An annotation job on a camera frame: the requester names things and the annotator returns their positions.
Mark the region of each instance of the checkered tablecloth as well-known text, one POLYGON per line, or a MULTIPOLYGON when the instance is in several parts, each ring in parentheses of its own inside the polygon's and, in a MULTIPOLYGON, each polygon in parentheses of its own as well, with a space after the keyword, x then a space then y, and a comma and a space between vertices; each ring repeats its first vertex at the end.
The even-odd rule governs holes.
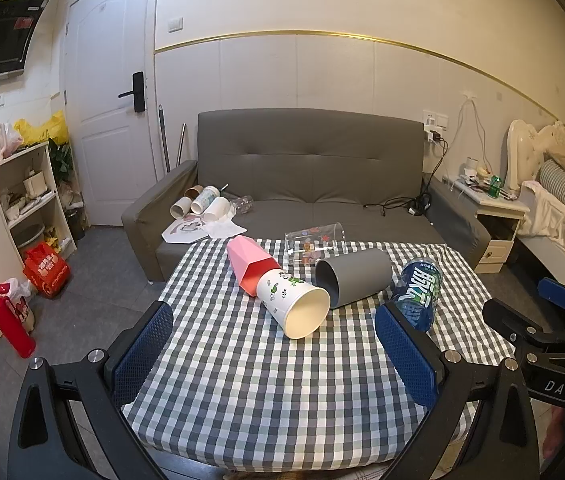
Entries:
MULTIPOLYGON (((258 240, 295 276, 314 266, 283 257, 284 241, 258 240)), ((257 298, 236 284, 227 240, 193 245, 161 298, 174 331, 138 397, 123 412, 158 449, 233 470, 336 469, 389 460, 425 409, 409 398, 376 339, 376 307, 390 290, 332 310, 304 339, 285 337, 257 298)), ((349 251, 389 253, 394 283, 402 267, 428 256, 443 272, 430 335, 441 349, 496 365, 511 347, 482 320, 490 297, 464 259, 445 245, 348 243, 349 251)), ((469 429, 468 404, 457 438, 469 429)))

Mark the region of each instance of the white headboard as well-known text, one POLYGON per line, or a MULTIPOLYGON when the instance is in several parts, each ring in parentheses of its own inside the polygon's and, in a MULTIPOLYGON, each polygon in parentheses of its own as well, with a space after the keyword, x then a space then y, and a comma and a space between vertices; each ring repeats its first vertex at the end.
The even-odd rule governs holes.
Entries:
POLYGON ((555 144, 565 144, 565 125, 556 121, 541 131, 517 119, 507 133, 507 177, 505 186, 518 191, 525 180, 534 180, 545 161, 545 152, 555 144))

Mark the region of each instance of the gray leather sofa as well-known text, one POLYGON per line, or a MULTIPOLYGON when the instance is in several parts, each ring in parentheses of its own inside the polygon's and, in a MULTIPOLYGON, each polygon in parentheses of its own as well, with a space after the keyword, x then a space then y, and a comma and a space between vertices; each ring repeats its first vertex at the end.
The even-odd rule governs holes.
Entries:
POLYGON ((406 208, 381 215, 380 204, 415 197, 423 185, 423 125, 404 119, 307 108, 220 110, 198 116, 198 161, 186 161, 122 215, 151 281, 168 280, 189 245, 167 244, 170 206, 194 184, 251 195, 252 210, 234 218, 253 238, 285 237, 340 222, 350 241, 442 244, 473 268, 489 233, 432 179, 425 216, 406 208))

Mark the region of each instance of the floor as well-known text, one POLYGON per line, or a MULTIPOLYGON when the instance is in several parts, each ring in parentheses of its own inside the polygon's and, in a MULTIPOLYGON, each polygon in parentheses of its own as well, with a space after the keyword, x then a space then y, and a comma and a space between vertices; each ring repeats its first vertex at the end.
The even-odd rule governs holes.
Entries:
MULTIPOLYGON (((93 227, 78 242, 78 251, 69 257, 72 278, 54 300, 35 298, 34 338, 36 355, 51 364, 79 360, 93 348, 107 348, 125 328, 136 323, 144 310, 160 295, 164 283, 147 283, 121 228, 93 227)), ((490 293, 517 308, 543 326, 543 305, 535 300, 533 281, 520 264, 503 267, 498 274, 480 276, 490 293)), ((6 479, 9 434, 16 400, 27 360, 18 357, 10 344, 0 339, 0 480, 6 479)), ((533 402, 539 442, 549 424, 549 405, 533 402)), ((73 404, 83 440, 100 474, 115 479, 80 403, 73 404)), ((445 474, 459 452, 450 446, 432 478, 445 474)), ((220 480, 219 468, 151 450, 154 460, 170 479, 220 480)))

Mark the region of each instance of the red bottle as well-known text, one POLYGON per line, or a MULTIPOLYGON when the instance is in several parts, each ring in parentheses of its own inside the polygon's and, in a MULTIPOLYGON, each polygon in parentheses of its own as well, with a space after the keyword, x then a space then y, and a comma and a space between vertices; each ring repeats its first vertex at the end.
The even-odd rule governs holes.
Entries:
POLYGON ((36 342, 24 330, 20 320, 10 308, 10 303, 9 298, 0 296, 0 332, 16 349, 20 357, 25 359, 34 353, 36 342))

